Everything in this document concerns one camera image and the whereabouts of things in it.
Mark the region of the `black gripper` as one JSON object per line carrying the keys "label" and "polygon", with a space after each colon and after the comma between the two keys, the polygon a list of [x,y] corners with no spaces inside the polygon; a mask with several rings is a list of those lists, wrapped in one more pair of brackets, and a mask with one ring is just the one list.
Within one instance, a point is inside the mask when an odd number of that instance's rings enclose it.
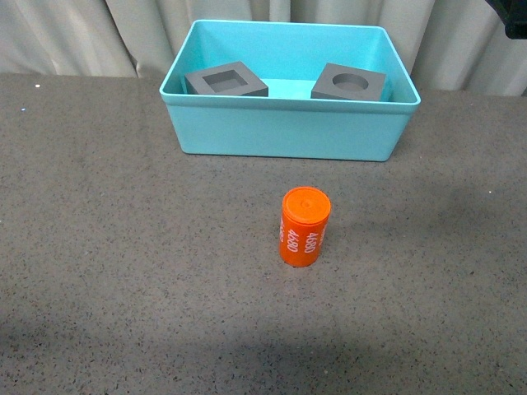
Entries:
{"label": "black gripper", "polygon": [[511,40],[527,39],[526,0],[486,0],[504,25],[506,37]]}

